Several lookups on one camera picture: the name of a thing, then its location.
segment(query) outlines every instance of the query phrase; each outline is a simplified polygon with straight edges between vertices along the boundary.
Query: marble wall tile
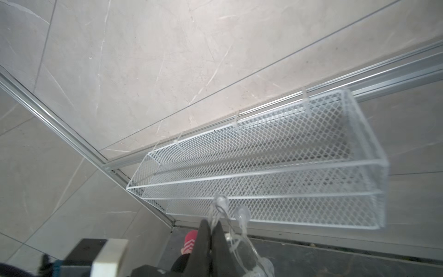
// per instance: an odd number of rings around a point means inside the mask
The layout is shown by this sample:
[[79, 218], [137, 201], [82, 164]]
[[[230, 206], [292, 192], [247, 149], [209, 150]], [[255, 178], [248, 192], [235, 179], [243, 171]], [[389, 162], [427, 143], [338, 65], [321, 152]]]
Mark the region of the marble wall tile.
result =
[[26, 241], [96, 168], [38, 118], [0, 136], [0, 231]]
[[153, 213], [141, 208], [122, 237], [128, 239], [129, 244], [120, 276], [129, 276], [133, 269], [142, 265], [156, 266], [170, 233], [171, 229]]
[[34, 89], [53, 0], [0, 0], [0, 64]]
[[82, 238], [121, 238], [143, 208], [132, 196], [96, 171], [27, 244], [63, 259]]
[[360, 103], [391, 174], [443, 171], [442, 91], [439, 81]]
[[21, 245], [20, 242], [0, 234], [0, 262], [6, 262]]
[[391, 2], [60, 0], [35, 93], [103, 149]]
[[7, 264], [37, 275], [43, 254], [43, 252], [23, 244], [19, 250], [15, 252], [15, 254], [7, 261]]
[[3, 90], [0, 91], [0, 136], [33, 115]]
[[102, 150], [109, 157], [178, 135], [292, 89], [443, 35], [441, 2], [405, 0]]

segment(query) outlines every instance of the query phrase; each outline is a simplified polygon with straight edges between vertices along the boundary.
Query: tile grout line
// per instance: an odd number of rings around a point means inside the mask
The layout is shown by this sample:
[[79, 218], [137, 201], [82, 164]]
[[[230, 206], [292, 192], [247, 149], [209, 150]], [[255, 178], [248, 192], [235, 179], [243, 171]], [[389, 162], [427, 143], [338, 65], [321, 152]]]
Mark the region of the tile grout line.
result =
[[1, 133], [1, 134], [0, 134], [0, 137], [1, 137], [2, 135], [4, 135], [4, 134], [8, 133], [9, 131], [12, 131], [12, 130], [14, 130], [15, 128], [17, 128], [17, 127], [19, 127], [19, 126], [25, 124], [26, 122], [30, 121], [30, 120], [33, 119], [33, 118], [35, 118], [35, 116], [32, 116], [31, 118], [29, 118], [29, 119], [23, 121], [22, 123], [18, 124], [17, 126], [12, 127], [11, 129], [5, 131], [4, 133]]
[[223, 87], [223, 88], [221, 88], [221, 89], [219, 89], [219, 90], [217, 90], [217, 91], [215, 91], [215, 92], [213, 92], [213, 93], [211, 93], [211, 94], [209, 94], [209, 95], [207, 95], [207, 96], [205, 96], [205, 97], [203, 97], [202, 99], [197, 100], [196, 102], [194, 102], [194, 103], [192, 103], [192, 104], [190, 104], [190, 105], [188, 105], [188, 106], [186, 106], [186, 107], [184, 107], [184, 108], [182, 108], [182, 109], [179, 109], [179, 110], [176, 111], [176, 112], [171, 113], [170, 115], [164, 117], [163, 119], [160, 119], [160, 120], [158, 120], [158, 121], [156, 121], [156, 122], [150, 124], [149, 126], [146, 126], [146, 127], [142, 128], [142, 129], [138, 130], [137, 132], [132, 133], [131, 135], [129, 135], [129, 136], [127, 136], [127, 137], [124, 137], [124, 138], [122, 138], [121, 140], [116, 141], [116, 142], [114, 142], [114, 143], [112, 143], [112, 144], [110, 144], [110, 145], [108, 145], [108, 146], [102, 148], [101, 150], [103, 150], [103, 149], [105, 149], [105, 148], [108, 148], [109, 146], [111, 146], [111, 145], [113, 145], [113, 144], [115, 144], [115, 143], [117, 143], [117, 142], [120, 142], [120, 141], [122, 141], [122, 140], [124, 140], [124, 139], [127, 139], [128, 137], [133, 136], [133, 135], [135, 135], [135, 134], [137, 134], [137, 133], [139, 133], [139, 132], [141, 132], [141, 131], [143, 131], [143, 130], [145, 130], [145, 129], [151, 127], [151, 126], [153, 126], [154, 124], [156, 124], [156, 123], [158, 123], [158, 122], [160, 122], [160, 121], [162, 121], [162, 120], [165, 120], [165, 119], [167, 119], [167, 118], [169, 118], [169, 117], [171, 117], [171, 116], [173, 116], [173, 115], [175, 115], [175, 114], [177, 114], [177, 113], [179, 113], [179, 112], [181, 112], [181, 111], [183, 111], [183, 110], [185, 110], [185, 109], [187, 109], [187, 108], [189, 108], [189, 107], [191, 107], [191, 106], [193, 106], [193, 105], [195, 105], [195, 104], [197, 104], [197, 103], [199, 103], [199, 102], [201, 102], [201, 101], [203, 101], [203, 100], [205, 100], [205, 99], [207, 99], [207, 98], [209, 98], [209, 97], [211, 97], [211, 96], [213, 96], [213, 95], [215, 95], [216, 93], [218, 93], [218, 92], [220, 92], [220, 91], [222, 91], [222, 90], [225, 90], [225, 89], [227, 89], [227, 88], [229, 88], [229, 87], [231, 87], [231, 86], [233, 86], [233, 85], [235, 85], [235, 84], [237, 84], [237, 83], [239, 83], [239, 82], [241, 82], [241, 81], [243, 81], [243, 80], [245, 80], [245, 79], [247, 79], [247, 78], [249, 78], [249, 77], [251, 77], [251, 76], [257, 74], [257, 73], [259, 73], [259, 72], [265, 70], [266, 68], [271, 67], [271, 66], [273, 66], [273, 65], [275, 65], [275, 64], [277, 64], [277, 63], [283, 61], [284, 59], [289, 58], [290, 56], [292, 56], [292, 55], [294, 55], [294, 54], [297, 54], [297, 53], [299, 53], [299, 52], [301, 52], [301, 51], [303, 51], [303, 50], [305, 50], [305, 49], [307, 49], [307, 48], [309, 48], [309, 47], [311, 47], [311, 46], [313, 46], [313, 45], [319, 43], [320, 41], [322, 41], [322, 40], [324, 40], [324, 39], [327, 39], [327, 38], [329, 38], [329, 37], [331, 37], [331, 36], [333, 36], [333, 35], [339, 33], [340, 31], [345, 30], [345, 29], [351, 27], [352, 25], [357, 24], [357, 23], [359, 23], [359, 22], [361, 22], [361, 21], [363, 21], [363, 20], [365, 20], [365, 19], [367, 19], [367, 18], [373, 16], [374, 14], [376, 14], [376, 13], [378, 13], [378, 12], [381, 12], [381, 11], [384, 10], [385, 8], [388, 8], [388, 7], [390, 7], [390, 6], [393, 6], [394, 4], [396, 4], [396, 3], [400, 2], [400, 1], [401, 1], [401, 0], [395, 0], [395, 1], [393, 1], [393, 2], [391, 2], [391, 3], [389, 3], [389, 4], [387, 4], [386, 6], [383, 6], [383, 7], [381, 7], [380, 9], [375, 10], [375, 11], [373, 11], [373, 12], [371, 12], [371, 13], [365, 15], [364, 17], [362, 17], [362, 18], [360, 18], [360, 19], [358, 19], [358, 20], [356, 20], [356, 21], [354, 21], [354, 22], [351, 22], [350, 24], [348, 24], [348, 25], [346, 25], [346, 26], [343, 26], [343, 27], [339, 28], [338, 30], [335, 30], [334, 32], [332, 32], [332, 33], [330, 33], [330, 34], [328, 34], [328, 35], [326, 35], [326, 36], [324, 36], [324, 37], [322, 37], [322, 38], [319, 38], [318, 40], [316, 40], [316, 41], [314, 41], [314, 42], [312, 42], [312, 43], [310, 43], [310, 44], [308, 44], [308, 45], [306, 45], [306, 46], [303, 46], [302, 48], [296, 50], [295, 52], [292, 52], [292, 53], [290, 53], [290, 54], [288, 54], [288, 55], [286, 55], [286, 56], [284, 56], [284, 57], [282, 57], [282, 58], [280, 58], [280, 59], [278, 59], [278, 60], [276, 60], [276, 61], [274, 61], [274, 62], [268, 64], [267, 66], [262, 67], [262, 68], [260, 68], [259, 70], [255, 71], [255, 72], [253, 72], [253, 73], [251, 73], [251, 74], [249, 74], [249, 75], [246, 75], [245, 77], [242, 77], [241, 79], [239, 79], [239, 80], [237, 80], [237, 81], [235, 81], [235, 82], [233, 82], [233, 83], [231, 83], [231, 84], [229, 84], [229, 85], [227, 85], [227, 86], [225, 86], [225, 87]]
[[441, 171], [430, 171], [430, 172], [413, 172], [413, 173], [400, 173], [400, 174], [390, 174], [388, 176], [401, 176], [401, 175], [414, 175], [414, 174], [428, 174], [428, 173], [442, 173]]
[[40, 75], [40, 69], [42, 68], [42, 64], [43, 64], [43, 57], [45, 56], [46, 45], [47, 45], [48, 39], [49, 39], [49, 32], [51, 31], [52, 20], [54, 18], [54, 13], [55, 13], [55, 6], [57, 6], [57, 0], [54, 1], [54, 8], [52, 9], [51, 19], [49, 20], [48, 32], [46, 34], [45, 43], [43, 45], [42, 57], [40, 59], [39, 68], [37, 69], [37, 75], [35, 77], [34, 88], [32, 89], [32, 94], [34, 94], [34, 95], [35, 95], [35, 88], [37, 87], [37, 80], [39, 79], [39, 75]]
[[81, 188], [85, 185], [85, 183], [92, 177], [92, 175], [94, 175], [97, 172], [98, 169], [96, 169], [91, 176], [89, 176], [83, 183], [81, 186], [78, 187], [78, 189], [76, 189], [41, 225], [40, 227], [37, 228], [37, 230], [35, 230], [34, 233], [32, 233], [28, 239], [24, 242], [24, 244], [26, 244], [36, 233], [38, 230], [40, 230], [43, 225], [45, 225], [45, 223]]
[[[39, 249], [37, 249], [37, 248], [35, 248], [35, 247], [32, 247], [32, 246], [30, 246], [30, 245], [28, 245], [28, 244], [26, 244], [26, 243], [24, 243], [24, 242], [21, 242], [21, 241], [19, 241], [19, 240], [17, 240], [17, 239], [15, 239], [15, 238], [13, 238], [13, 237], [10, 237], [10, 236], [8, 236], [7, 234], [3, 234], [2, 232], [0, 232], [0, 234], [2, 234], [3, 236], [5, 236], [5, 237], [8, 237], [8, 238], [10, 238], [10, 239], [12, 239], [12, 240], [14, 240], [14, 241], [16, 241], [16, 242], [19, 242], [19, 243], [21, 243], [21, 245], [20, 245], [20, 247], [19, 248], [17, 248], [17, 250], [16, 251], [14, 251], [14, 253], [12, 253], [11, 254], [11, 256], [9, 256], [9, 258], [6, 260], [6, 262], [9, 262], [9, 260], [20, 250], [20, 248], [22, 248], [22, 246], [23, 245], [26, 245], [27, 247], [29, 247], [29, 248], [32, 248], [32, 249], [34, 249], [34, 250], [36, 250], [36, 251], [38, 251], [38, 252], [40, 252], [40, 253], [43, 253], [43, 254], [46, 254], [45, 252], [43, 252], [43, 251], [41, 251], [41, 250], [39, 250]], [[54, 259], [57, 259], [56, 257], [54, 257], [54, 256], [51, 256], [51, 255], [49, 255], [49, 254], [47, 254], [49, 257], [52, 257], [52, 258], [54, 258]]]

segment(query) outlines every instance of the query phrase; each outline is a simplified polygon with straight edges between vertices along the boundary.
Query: tile floor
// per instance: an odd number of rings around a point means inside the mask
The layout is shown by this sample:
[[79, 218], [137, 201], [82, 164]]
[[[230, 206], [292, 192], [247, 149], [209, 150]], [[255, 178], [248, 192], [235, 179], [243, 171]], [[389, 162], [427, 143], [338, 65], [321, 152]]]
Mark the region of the tile floor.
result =
[[170, 229], [9, 95], [0, 103], [0, 262], [36, 273], [81, 238], [127, 238], [122, 274], [156, 265]]
[[[191, 229], [174, 227], [158, 267], [169, 270], [181, 255]], [[268, 258], [278, 277], [442, 276], [443, 266], [355, 254], [318, 247], [251, 239], [258, 254]]]

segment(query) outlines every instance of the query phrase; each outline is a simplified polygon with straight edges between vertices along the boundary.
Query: white wire mesh basket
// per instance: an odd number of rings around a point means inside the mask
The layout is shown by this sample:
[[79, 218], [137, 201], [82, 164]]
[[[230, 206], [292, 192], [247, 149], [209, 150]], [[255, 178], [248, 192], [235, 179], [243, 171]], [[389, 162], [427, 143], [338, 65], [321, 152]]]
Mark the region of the white wire mesh basket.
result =
[[148, 153], [127, 190], [206, 217], [216, 194], [251, 221], [377, 229], [388, 161], [348, 91], [296, 101]]

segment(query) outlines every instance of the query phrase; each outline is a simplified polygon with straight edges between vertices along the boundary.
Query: gray tile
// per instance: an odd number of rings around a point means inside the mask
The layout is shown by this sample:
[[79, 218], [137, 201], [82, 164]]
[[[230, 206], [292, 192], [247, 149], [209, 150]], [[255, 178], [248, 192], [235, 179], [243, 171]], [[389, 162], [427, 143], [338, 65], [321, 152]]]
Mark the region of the gray tile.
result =
[[43, 252], [23, 244], [7, 263], [37, 275], [42, 256]]
[[[443, 35], [441, 1], [404, 0], [103, 150], [109, 157], [154, 144], [241, 109]], [[399, 24], [408, 14], [408, 24]]]
[[158, 268], [169, 270], [175, 260], [182, 255], [180, 252], [185, 243], [185, 237], [192, 229], [174, 227], [162, 253]]
[[5, 91], [0, 91], [0, 136], [32, 117], [28, 110]]
[[[123, 130], [117, 129], [116, 125], [120, 126], [126, 116], [120, 113], [121, 120], [114, 121], [96, 113], [97, 101], [102, 96], [108, 97], [105, 88], [103, 95], [98, 94], [101, 87], [98, 76], [101, 74], [99, 68], [104, 68], [101, 53], [111, 2], [57, 2], [35, 88], [36, 96], [94, 147], [98, 140], [122, 136]], [[126, 125], [132, 125], [128, 118], [123, 129]]]
[[121, 238], [141, 205], [96, 171], [27, 244], [63, 259], [82, 238]]
[[0, 64], [34, 89], [54, 1], [0, 1]]
[[142, 265], [156, 266], [170, 233], [171, 229], [166, 224], [142, 207], [123, 235], [129, 240], [129, 245], [120, 275], [129, 276], [133, 269]]
[[390, 174], [443, 171], [443, 81], [360, 103]]
[[25, 242], [95, 170], [38, 118], [3, 134], [0, 232]]
[[0, 234], [0, 262], [6, 262], [21, 245], [20, 242]]

